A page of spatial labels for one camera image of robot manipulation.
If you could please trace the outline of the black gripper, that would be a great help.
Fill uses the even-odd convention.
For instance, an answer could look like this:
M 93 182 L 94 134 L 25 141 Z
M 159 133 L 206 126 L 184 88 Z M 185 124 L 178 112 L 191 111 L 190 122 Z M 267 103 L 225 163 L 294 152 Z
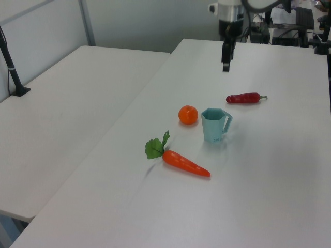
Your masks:
M 230 71 L 230 61 L 233 59 L 236 40 L 243 32 L 243 23 L 243 20 L 235 22 L 221 21 L 223 72 Z

